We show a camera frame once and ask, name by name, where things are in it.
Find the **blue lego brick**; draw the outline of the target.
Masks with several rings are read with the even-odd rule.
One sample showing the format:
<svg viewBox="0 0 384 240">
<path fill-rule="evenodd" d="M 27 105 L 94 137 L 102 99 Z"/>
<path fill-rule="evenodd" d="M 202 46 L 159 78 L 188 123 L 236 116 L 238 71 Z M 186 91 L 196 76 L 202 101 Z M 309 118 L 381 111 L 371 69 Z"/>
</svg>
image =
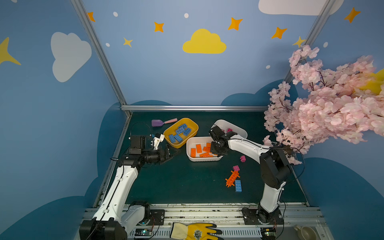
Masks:
<svg viewBox="0 0 384 240">
<path fill-rule="evenodd" d="M 172 135 L 172 134 L 169 135 L 169 139 L 170 139 L 170 141 L 171 141 L 172 144 L 175 144 L 176 141 L 177 141 L 177 140 L 175 139 L 174 135 Z"/>
<path fill-rule="evenodd" d="M 179 143 L 181 144 L 184 140 L 183 138 L 180 136 L 180 135 L 174 135 L 174 139 Z"/>
<path fill-rule="evenodd" d="M 184 131 L 185 131 L 184 128 L 179 128 L 179 129 L 176 130 L 176 133 L 180 134 L 180 133 L 183 133 Z"/>
<path fill-rule="evenodd" d="M 236 189 L 236 193 L 242 192 L 242 183 L 240 180 L 235 180 L 235 189 Z"/>
<path fill-rule="evenodd" d="M 181 130 L 181 131 L 184 131 L 188 128 L 188 126 L 186 124 L 182 124 L 178 127 L 178 130 Z"/>
<path fill-rule="evenodd" d="M 186 129 L 183 131 L 183 135 L 184 135 L 184 136 L 188 136 L 190 133 L 191 133 L 191 128 L 186 128 Z"/>
</svg>

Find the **orange lego long assembly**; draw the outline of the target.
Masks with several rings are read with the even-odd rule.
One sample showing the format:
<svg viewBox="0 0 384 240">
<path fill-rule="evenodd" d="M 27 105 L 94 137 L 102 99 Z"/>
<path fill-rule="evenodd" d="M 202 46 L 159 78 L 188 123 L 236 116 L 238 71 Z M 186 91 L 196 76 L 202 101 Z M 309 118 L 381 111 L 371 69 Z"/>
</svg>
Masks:
<svg viewBox="0 0 384 240">
<path fill-rule="evenodd" d="M 231 171 L 231 173 L 232 174 L 230 175 L 230 177 L 228 179 L 225 179 L 227 188 L 235 186 L 235 181 L 237 180 L 237 178 L 240 178 L 238 171 Z"/>
</svg>

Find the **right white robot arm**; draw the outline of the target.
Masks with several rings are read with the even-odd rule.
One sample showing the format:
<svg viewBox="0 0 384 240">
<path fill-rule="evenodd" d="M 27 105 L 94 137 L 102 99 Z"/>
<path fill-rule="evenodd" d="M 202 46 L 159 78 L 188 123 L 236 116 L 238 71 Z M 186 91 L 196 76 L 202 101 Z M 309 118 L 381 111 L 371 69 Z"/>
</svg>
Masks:
<svg viewBox="0 0 384 240">
<path fill-rule="evenodd" d="M 283 148 L 268 147 L 245 139 L 235 132 L 225 133 L 213 125 L 209 131 L 211 152 L 219 157 L 229 150 L 237 151 L 260 164 L 261 177 L 265 184 L 259 211 L 265 215 L 275 213 L 279 208 L 281 192 L 292 174 L 292 167 Z"/>
</svg>

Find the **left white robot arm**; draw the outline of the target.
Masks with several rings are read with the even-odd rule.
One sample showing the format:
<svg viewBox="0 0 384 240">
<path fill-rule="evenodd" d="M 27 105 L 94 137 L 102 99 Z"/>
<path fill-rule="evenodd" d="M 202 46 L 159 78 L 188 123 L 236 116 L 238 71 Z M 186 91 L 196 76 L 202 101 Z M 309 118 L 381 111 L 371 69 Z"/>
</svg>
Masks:
<svg viewBox="0 0 384 240">
<path fill-rule="evenodd" d="M 80 226 L 80 239 L 126 240 L 137 224 L 150 220 L 147 202 L 133 202 L 127 212 L 123 208 L 141 168 L 145 164 L 163 164 L 172 159 L 169 146 L 162 148 L 160 145 L 164 140 L 163 134 L 156 133 L 148 147 L 146 136 L 130 138 L 128 149 L 116 159 L 116 176 L 104 201 L 93 218 L 83 221 Z"/>
</svg>

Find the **yellow plastic bin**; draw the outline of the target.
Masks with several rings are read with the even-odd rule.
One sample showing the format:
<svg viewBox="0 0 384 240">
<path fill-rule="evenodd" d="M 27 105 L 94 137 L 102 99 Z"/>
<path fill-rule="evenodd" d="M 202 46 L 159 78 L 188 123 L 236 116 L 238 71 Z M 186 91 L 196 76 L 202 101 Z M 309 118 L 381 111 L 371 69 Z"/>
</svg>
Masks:
<svg viewBox="0 0 384 240">
<path fill-rule="evenodd" d="M 181 148 L 189 138 L 194 137 L 199 130 L 199 126 L 189 118 L 182 118 L 167 128 L 163 135 L 165 140 L 173 148 Z"/>
</svg>

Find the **white front plastic bin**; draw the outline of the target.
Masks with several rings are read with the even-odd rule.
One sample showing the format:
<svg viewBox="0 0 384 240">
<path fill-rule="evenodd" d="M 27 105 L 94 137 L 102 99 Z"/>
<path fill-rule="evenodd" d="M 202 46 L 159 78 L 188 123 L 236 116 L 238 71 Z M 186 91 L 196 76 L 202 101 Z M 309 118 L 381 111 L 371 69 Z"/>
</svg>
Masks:
<svg viewBox="0 0 384 240">
<path fill-rule="evenodd" d="M 211 152 L 211 137 L 193 137 L 187 141 L 187 156 L 192 162 L 216 162 L 222 157 Z"/>
</svg>

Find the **white plastic bin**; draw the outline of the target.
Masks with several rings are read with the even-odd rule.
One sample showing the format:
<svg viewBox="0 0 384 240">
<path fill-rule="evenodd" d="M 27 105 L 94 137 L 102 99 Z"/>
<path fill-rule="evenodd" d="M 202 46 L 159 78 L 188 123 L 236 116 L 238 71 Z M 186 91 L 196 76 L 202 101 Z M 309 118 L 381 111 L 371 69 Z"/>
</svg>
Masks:
<svg viewBox="0 0 384 240">
<path fill-rule="evenodd" d="M 225 121 L 225 120 L 217 120 L 213 125 L 212 127 L 219 127 L 224 133 L 227 133 L 227 129 L 232 129 L 233 131 L 232 132 L 235 132 L 237 133 L 238 135 L 240 135 L 242 138 L 245 138 L 247 139 L 248 138 L 248 133 L 246 130 L 228 122 L 228 121 Z"/>
<path fill-rule="evenodd" d="M 193 137 L 187 141 L 187 156 L 192 162 L 216 162 L 222 157 L 211 152 L 211 137 Z"/>
</svg>

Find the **white rear plastic bin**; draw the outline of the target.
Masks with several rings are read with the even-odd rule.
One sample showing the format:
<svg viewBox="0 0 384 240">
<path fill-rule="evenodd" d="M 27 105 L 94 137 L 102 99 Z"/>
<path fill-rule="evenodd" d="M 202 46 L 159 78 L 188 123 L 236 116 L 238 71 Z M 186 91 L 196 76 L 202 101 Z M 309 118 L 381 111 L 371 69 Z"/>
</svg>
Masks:
<svg viewBox="0 0 384 240">
<path fill-rule="evenodd" d="M 248 138 L 248 133 L 246 130 L 228 122 L 228 121 L 225 121 L 225 120 L 217 120 L 213 125 L 212 127 L 219 127 L 224 133 L 227 133 L 227 129 L 232 129 L 233 131 L 232 132 L 235 132 L 237 133 L 238 135 L 240 135 L 242 138 L 245 138 L 247 139 Z"/>
</svg>

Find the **purple pink toy spatula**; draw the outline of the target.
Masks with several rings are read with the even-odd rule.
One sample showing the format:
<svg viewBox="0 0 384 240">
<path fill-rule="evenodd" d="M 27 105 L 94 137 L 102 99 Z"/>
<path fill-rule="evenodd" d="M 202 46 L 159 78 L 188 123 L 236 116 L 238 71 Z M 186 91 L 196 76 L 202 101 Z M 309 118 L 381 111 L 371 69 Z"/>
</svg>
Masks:
<svg viewBox="0 0 384 240">
<path fill-rule="evenodd" d="M 165 124 L 175 123 L 175 122 L 177 122 L 177 121 L 178 121 L 177 118 L 174 118 L 174 119 L 171 119 L 171 120 L 167 120 L 167 121 L 162 121 L 162 120 L 152 120 L 152 121 L 151 121 L 151 125 L 152 125 L 152 127 L 162 127 L 162 126 L 165 125 Z"/>
</svg>

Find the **green circuit board left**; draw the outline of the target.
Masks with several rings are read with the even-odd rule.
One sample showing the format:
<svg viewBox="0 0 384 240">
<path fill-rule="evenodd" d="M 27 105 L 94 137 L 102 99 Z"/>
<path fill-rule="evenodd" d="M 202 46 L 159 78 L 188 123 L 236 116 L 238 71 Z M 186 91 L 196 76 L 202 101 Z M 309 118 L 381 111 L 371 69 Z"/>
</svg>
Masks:
<svg viewBox="0 0 384 240">
<path fill-rule="evenodd" d="M 135 238 L 150 238 L 153 235 L 151 229 L 135 229 L 134 237 Z"/>
</svg>

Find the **yellow work glove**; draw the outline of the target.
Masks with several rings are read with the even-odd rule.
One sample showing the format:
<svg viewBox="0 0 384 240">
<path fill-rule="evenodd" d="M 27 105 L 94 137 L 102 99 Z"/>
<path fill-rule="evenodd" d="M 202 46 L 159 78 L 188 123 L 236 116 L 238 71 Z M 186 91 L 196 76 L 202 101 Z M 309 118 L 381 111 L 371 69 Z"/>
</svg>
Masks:
<svg viewBox="0 0 384 240">
<path fill-rule="evenodd" d="M 170 238 L 174 240 L 223 240 L 223 232 L 211 223 L 185 225 L 173 223 Z"/>
</svg>

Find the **circuit board right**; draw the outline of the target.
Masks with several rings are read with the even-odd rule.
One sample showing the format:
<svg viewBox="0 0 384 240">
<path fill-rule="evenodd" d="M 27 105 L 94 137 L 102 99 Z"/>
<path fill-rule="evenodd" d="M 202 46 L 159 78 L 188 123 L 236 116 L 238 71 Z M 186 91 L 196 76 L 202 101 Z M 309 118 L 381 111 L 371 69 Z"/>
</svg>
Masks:
<svg viewBox="0 0 384 240">
<path fill-rule="evenodd" d="M 275 240 L 277 232 L 273 228 L 261 228 L 261 240 Z"/>
</svg>

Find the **pink cherry blossom tree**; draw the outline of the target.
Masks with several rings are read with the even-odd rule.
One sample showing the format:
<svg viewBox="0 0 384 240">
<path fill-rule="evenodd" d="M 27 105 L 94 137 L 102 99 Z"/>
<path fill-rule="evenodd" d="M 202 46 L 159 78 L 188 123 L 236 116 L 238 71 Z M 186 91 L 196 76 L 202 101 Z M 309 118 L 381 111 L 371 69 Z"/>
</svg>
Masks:
<svg viewBox="0 0 384 240">
<path fill-rule="evenodd" d="M 384 133 L 384 83 L 375 73 L 373 59 L 362 56 L 354 63 L 324 69 L 318 48 L 308 45 L 289 58 L 292 83 L 308 91 L 306 98 L 290 100 L 289 83 L 270 91 L 265 128 L 276 133 L 276 142 L 306 154 L 329 138 L 353 144 L 364 132 Z"/>
</svg>

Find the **beige ceramic cup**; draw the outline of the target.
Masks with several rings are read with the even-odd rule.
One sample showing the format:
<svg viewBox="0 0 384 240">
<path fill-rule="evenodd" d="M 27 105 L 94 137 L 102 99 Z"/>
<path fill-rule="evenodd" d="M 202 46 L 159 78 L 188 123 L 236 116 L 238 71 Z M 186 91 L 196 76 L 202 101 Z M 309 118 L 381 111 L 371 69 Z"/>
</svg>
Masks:
<svg viewBox="0 0 384 240">
<path fill-rule="evenodd" d="M 295 225 L 294 230 L 296 230 L 300 240 L 317 240 L 318 239 L 318 236 L 315 230 L 312 229 L 311 227 L 302 227 L 299 225 Z"/>
</svg>

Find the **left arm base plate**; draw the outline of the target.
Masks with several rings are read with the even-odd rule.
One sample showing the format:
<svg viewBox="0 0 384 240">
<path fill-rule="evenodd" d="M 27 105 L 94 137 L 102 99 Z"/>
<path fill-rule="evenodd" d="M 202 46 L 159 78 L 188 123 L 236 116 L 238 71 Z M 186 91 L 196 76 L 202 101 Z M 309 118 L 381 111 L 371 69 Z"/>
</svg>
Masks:
<svg viewBox="0 0 384 240">
<path fill-rule="evenodd" d="M 163 226 L 165 221 L 165 210 L 150 210 L 148 217 L 139 222 L 137 226 Z"/>
</svg>

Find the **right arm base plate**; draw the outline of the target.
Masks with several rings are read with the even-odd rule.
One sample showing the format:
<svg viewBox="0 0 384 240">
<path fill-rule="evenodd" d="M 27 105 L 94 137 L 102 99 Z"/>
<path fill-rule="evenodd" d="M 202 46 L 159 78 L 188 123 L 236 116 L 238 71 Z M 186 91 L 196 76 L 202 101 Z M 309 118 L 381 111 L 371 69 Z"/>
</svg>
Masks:
<svg viewBox="0 0 384 240">
<path fill-rule="evenodd" d="M 279 209 L 268 213 L 263 209 L 243 208 L 241 210 L 245 225 L 282 225 L 283 214 Z"/>
</svg>

